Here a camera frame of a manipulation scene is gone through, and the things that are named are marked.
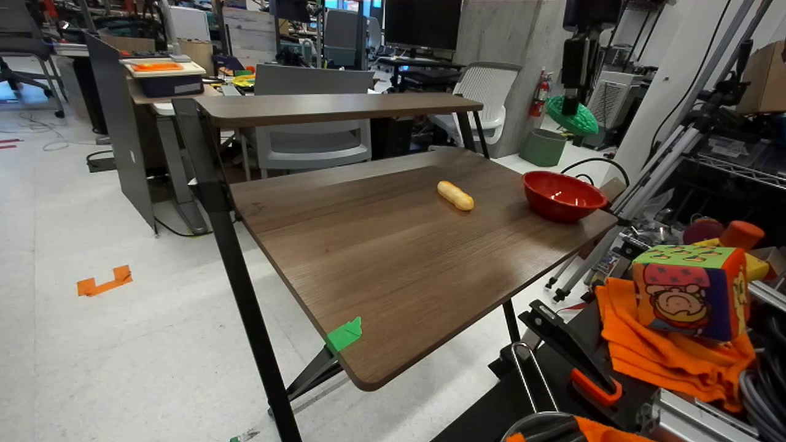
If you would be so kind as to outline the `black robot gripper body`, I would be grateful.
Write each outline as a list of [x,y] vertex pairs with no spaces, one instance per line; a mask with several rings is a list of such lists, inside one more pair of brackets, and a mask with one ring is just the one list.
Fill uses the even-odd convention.
[[562,112],[575,114],[584,96],[587,70],[590,70],[591,39],[573,36],[562,44],[562,70],[561,80],[566,87]]

